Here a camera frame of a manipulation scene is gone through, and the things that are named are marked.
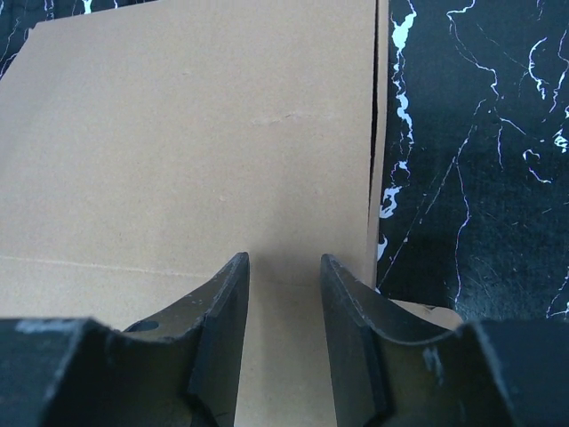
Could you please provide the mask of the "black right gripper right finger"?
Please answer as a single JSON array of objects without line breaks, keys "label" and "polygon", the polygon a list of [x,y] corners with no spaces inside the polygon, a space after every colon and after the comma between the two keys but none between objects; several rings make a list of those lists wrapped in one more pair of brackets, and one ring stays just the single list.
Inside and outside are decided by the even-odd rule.
[{"label": "black right gripper right finger", "polygon": [[447,330],[329,254],[320,286],[338,425],[567,425],[566,323],[478,320]]}]

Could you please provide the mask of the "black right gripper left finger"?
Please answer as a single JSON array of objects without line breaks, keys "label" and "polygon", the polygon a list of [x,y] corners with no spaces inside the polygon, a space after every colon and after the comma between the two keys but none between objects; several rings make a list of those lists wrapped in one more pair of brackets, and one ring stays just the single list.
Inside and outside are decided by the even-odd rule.
[{"label": "black right gripper left finger", "polygon": [[232,425],[249,284],[238,253],[124,331],[94,318],[3,319],[2,425]]}]

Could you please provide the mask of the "cardboard box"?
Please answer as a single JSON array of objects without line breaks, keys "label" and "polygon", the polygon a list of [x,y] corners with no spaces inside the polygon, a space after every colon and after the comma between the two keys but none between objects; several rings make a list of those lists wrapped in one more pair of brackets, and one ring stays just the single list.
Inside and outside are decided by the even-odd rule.
[{"label": "cardboard box", "polygon": [[240,426],[333,426],[318,284],[375,272],[383,1],[156,1],[36,24],[1,80],[1,314],[125,328],[237,252]]}]

